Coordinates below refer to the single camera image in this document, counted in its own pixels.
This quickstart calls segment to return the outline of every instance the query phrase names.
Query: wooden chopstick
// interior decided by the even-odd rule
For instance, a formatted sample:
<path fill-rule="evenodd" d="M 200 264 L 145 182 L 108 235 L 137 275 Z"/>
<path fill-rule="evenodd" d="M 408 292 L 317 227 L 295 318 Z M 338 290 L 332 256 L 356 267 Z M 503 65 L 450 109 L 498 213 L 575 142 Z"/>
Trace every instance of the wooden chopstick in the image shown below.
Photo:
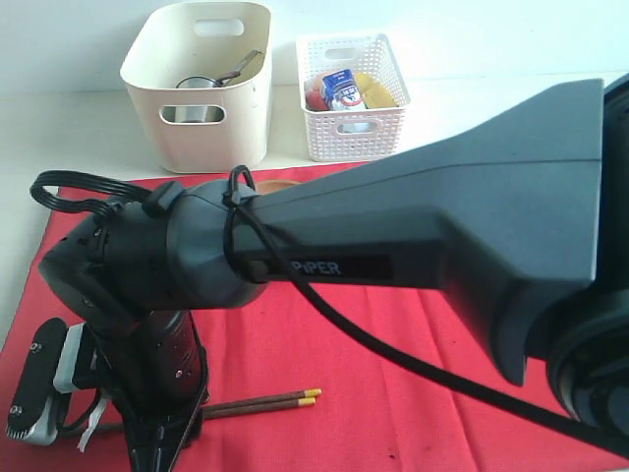
<path fill-rule="evenodd" d="M 279 395 L 259 396 L 246 400 L 229 401 L 205 405 L 201 408 L 203 420 L 229 418 L 232 416 L 252 415 L 270 411 L 287 410 L 291 408 L 303 408 L 316 404 L 316 398 L 321 395 L 320 388 L 291 391 Z M 67 435 L 79 436 L 86 428 L 78 428 Z M 95 433 L 113 433 L 124 431 L 122 423 L 103 423 L 96 427 Z"/>

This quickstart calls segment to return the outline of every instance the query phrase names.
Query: white wall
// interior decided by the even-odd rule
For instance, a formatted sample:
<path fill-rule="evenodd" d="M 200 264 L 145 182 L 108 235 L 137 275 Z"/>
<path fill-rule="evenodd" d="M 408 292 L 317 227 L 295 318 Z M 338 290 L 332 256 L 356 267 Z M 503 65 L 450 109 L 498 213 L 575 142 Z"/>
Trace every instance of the white wall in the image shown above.
<path fill-rule="evenodd" d="M 147 15 L 168 0 L 0 0 L 0 92 L 121 89 Z M 298 34 L 380 30 L 407 78 L 629 69 L 627 0 L 266 0 L 274 81 L 297 80 Z"/>

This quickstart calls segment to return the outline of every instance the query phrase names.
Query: red tablecloth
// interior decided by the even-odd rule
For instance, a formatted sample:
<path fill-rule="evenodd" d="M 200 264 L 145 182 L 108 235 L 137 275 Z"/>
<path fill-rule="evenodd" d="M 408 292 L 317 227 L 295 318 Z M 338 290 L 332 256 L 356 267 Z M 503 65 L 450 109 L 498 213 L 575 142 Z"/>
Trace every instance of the red tablecloth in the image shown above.
<path fill-rule="evenodd" d="M 347 165 L 256 173 L 306 181 Z M 223 176 L 182 177 L 184 185 Z M 153 187 L 161 181 L 144 181 Z M 71 197 L 74 191 L 66 192 Z M 54 213 L 32 263 L 24 298 L 0 356 L 2 431 L 35 330 L 51 317 L 80 320 L 34 270 L 83 215 Z M 531 362 L 524 388 L 498 373 L 439 293 L 317 287 L 341 313 L 384 340 L 458 374 L 560 411 Z M 380 360 L 337 331 L 286 283 L 241 310 L 196 312 L 211 372 L 211 402 L 321 387 L 316 406 L 205 423 L 178 472 L 601 471 L 629 466 L 594 447 L 511 417 Z M 90 394 L 73 404 L 74 415 Z M 115 420 L 110 409 L 107 420 Z M 39 447 L 0 439 L 1 471 L 129 470 L 122 436 Z"/>

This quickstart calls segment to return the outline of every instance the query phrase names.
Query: wire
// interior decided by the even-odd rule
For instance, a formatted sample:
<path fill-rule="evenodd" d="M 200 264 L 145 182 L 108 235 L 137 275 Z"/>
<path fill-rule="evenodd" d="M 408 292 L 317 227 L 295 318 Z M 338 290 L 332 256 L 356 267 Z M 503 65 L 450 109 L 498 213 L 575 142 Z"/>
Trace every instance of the wire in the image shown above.
<path fill-rule="evenodd" d="M 101 393 L 100 390 L 97 388 L 94 393 L 94 398 L 89 404 L 89 407 L 79 416 L 79 418 L 77 418 L 68 426 L 64 426 L 63 424 L 57 425 L 57 431 L 59 432 L 59 435 L 62 437 L 73 436 L 74 433 L 81 427 L 81 425 L 85 421 L 87 421 L 89 415 L 91 415 L 91 413 L 96 409 L 96 406 L 98 406 L 98 402 L 100 401 L 100 397 Z"/>
<path fill-rule="evenodd" d="M 78 201 L 61 199 L 52 195 L 44 187 L 71 187 L 89 190 L 122 197 L 133 202 L 143 202 L 151 193 L 151 190 L 138 185 L 71 170 L 48 170 L 42 172 L 30 186 L 30 195 L 33 199 L 49 209 L 64 213 L 90 211 L 103 217 L 110 216 L 115 212 L 115 207 L 108 202 L 99 199 Z"/>
<path fill-rule="evenodd" d="M 232 174 L 237 174 L 238 172 L 242 171 L 234 169 Z M 387 359 L 393 364 L 409 372 L 433 381 L 436 384 L 445 386 L 471 398 L 475 398 L 487 405 L 493 406 L 537 425 L 546 427 L 570 438 L 594 445 L 629 459 L 629 441 L 627 441 L 624 437 L 606 436 L 598 428 L 566 418 L 532 403 L 528 403 L 480 383 L 470 381 L 444 371 L 443 369 L 439 369 L 432 364 L 396 349 L 352 323 L 350 320 L 337 312 L 325 300 L 323 300 L 282 255 L 279 247 L 270 237 L 266 228 L 244 205 L 249 199 L 242 200 L 240 198 L 237 182 L 238 175 L 236 175 L 235 179 L 232 179 L 231 177 L 232 175 L 230 175 L 228 184 L 229 187 L 227 192 L 224 194 L 223 203 L 228 206 L 229 212 L 233 214 L 228 215 L 226 224 L 233 224 L 235 219 L 234 214 L 238 214 L 248 225 L 252 227 L 262 245 L 270 253 L 295 288 L 299 290 L 299 292 L 326 319 L 352 339 L 369 349 L 374 354 Z"/>

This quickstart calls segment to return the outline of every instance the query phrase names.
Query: white table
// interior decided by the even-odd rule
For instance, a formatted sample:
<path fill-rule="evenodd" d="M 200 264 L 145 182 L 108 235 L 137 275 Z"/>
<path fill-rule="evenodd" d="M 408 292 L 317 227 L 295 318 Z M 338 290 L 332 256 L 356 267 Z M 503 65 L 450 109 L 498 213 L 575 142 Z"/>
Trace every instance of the white table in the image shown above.
<path fill-rule="evenodd" d="M 413 103 L 400 150 L 470 129 L 555 84 L 622 73 L 425 81 L 409 84 Z M 29 196 L 37 174 L 71 169 L 118 179 L 171 175 L 156 164 L 125 91 L 0 95 L 0 346 L 20 302 L 48 211 Z M 313 165 L 296 87 L 274 91 L 268 156 L 259 168 Z"/>

